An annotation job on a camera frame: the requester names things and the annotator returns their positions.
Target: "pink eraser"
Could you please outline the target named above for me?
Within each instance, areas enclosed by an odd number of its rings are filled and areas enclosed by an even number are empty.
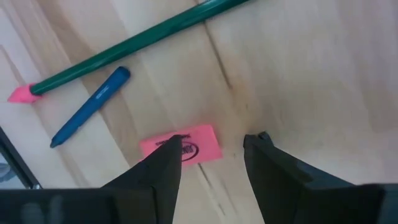
[[[144,157],[149,156],[173,135],[182,135],[183,166],[221,159],[223,154],[211,125],[201,125],[141,141]]]
[[[34,85],[34,83],[16,88],[11,93],[11,96],[8,98],[7,101],[10,103],[33,103],[36,100],[40,99],[41,96],[33,95],[30,92],[30,87],[32,85]]]

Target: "eraser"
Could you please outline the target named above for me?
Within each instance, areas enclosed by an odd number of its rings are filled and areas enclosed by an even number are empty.
[[[182,136],[182,165],[221,159],[223,153],[218,145],[213,127],[209,124],[187,128],[141,141],[140,147],[146,158],[173,135]]]
[[[32,85],[34,85],[34,83],[16,88],[11,93],[11,96],[8,98],[7,101],[10,103],[33,103],[36,100],[40,99],[41,96],[33,95],[30,92],[30,87]]]

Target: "blue marker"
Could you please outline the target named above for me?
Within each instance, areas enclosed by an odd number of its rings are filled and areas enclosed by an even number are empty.
[[[51,148],[63,144],[84,124],[105,102],[129,80],[130,72],[124,67],[117,68],[95,91],[83,106],[62,126],[51,140]]]

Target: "wooden table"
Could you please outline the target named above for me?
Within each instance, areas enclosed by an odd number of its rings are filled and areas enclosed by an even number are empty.
[[[175,223],[262,223],[246,133],[355,184],[397,182],[398,3],[252,0],[47,94],[6,99],[194,5],[0,0],[0,126],[45,188],[99,187],[141,139],[210,123],[224,159],[183,170]],[[120,65],[132,80],[56,150],[52,136]]]

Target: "wood grain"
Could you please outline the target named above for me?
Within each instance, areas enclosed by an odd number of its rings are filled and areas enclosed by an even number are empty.
[[[100,187],[142,159],[138,142],[210,123],[222,160],[183,170],[175,223],[262,223],[243,162],[246,133],[355,184],[397,182],[398,4],[253,0],[34,105],[38,82],[200,1],[0,0],[0,126],[45,188]],[[132,80],[79,132],[60,126],[117,67]]]

